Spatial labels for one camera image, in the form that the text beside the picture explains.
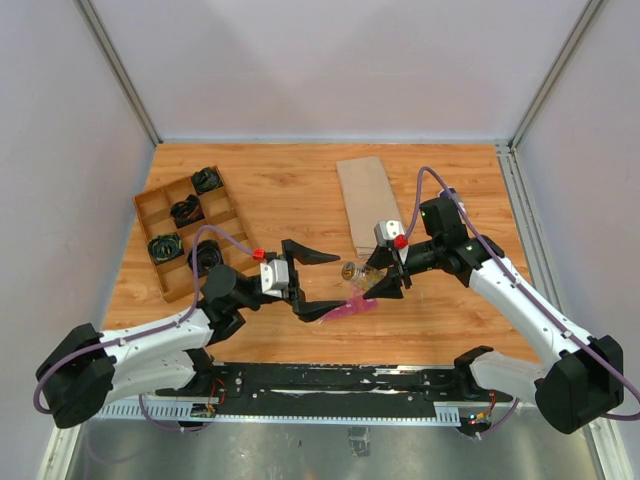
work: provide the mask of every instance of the wooden tabletop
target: wooden tabletop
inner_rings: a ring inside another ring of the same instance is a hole
[[[280,251],[291,238],[310,248],[356,258],[335,163],[379,156],[391,181],[402,220],[409,224],[420,166],[434,167],[455,187],[471,220],[528,277],[500,166],[490,145],[160,145],[146,188],[158,187],[211,165],[252,234],[265,250]],[[440,190],[425,178],[423,200]],[[412,242],[425,240],[421,225]],[[300,266],[308,300],[347,298],[343,262]],[[243,310],[247,324],[229,340],[209,347],[218,360],[451,364],[478,345],[527,360],[536,356],[520,334],[484,298],[440,271],[412,278],[403,300],[379,300],[377,309],[323,323],[299,321],[284,303],[259,312]],[[139,325],[186,308],[191,297],[166,303],[133,226],[105,329]]]

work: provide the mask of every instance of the black cable coil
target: black cable coil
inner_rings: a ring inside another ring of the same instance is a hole
[[[222,186],[222,179],[213,168],[206,167],[191,176],[191,183],[198,195],[210,192]]]
[[[187,261],[189,262],[189,268],[193,271],[193,250],[189,252]],[[196,250],[198,278],[204,277],[213,267],[223,263],[224,260],[222,259],[222,252],[218,242],[215,240],[203,240],[198,243],[198,249]]]
[[[178,228],[186,227],[199,220],[204,220],[200,200],[198,200],[198,197],[195,195],[189,195],[186,200],[175,203],[169,213],[171,213]]]
[[[184,254],[182,240],[177,233],[168,233],[154,237],[149,242],[147,250],[156,265],[168,262]]]

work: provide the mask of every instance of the clear plastic bottle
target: clear plastic bottle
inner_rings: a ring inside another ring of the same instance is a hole
[[[342,278],[366,292],[384,278],[384,273],[362,263],[347,262],[342,267]]]

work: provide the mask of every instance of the wooden tray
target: wooden tray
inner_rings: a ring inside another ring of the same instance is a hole
[[[220,227],[251,250],[256,245],[255,239],[244,227],[241,215],[236,211],[220,171],[215,166],[211,168],[220,175],[222,186],[198,195],[202,205],[202,212],[204,213],[204,220],[186,227],[177,228],[169,210],[171,205],[176,202],[185,200],[189,195],[196,195],[196,190],[191,183],[191,176],[183,177],[175,182],[133,197],[138,223],[142,228],[142,234],[147,245],[154,237],[166,233],[177,233],[182,239],[183,255],[160,265],[156,265],[151,256],[149,256],[149,261],[158,277],[162,298],[167,302],[173,302],[193,292],[193,272],[187,263],[187,255],[193,247],[196,231],[202,225]],[[200,236],[200,241],[207,239],[217,241],[222,251],[224,263],[240,272],[248,270],[258,263],[217,233],[206,231]],[[205,279],[206,277],[200,279],[201,286]]]

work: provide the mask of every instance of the white wall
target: white wall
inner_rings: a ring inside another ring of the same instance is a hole
[[[94,0],[165,140],[505,139],[585,0]]]
[[[0,65],[0,478],[32,480],[35,370],[101,322],[152,148],[71,0],[0,2]]]
[[[520,148],[568,313],[640,384],[640,3],[609,2]],[[624,411],[638,411],[626,393]],[[636,478],[640,424],[620,423]]]

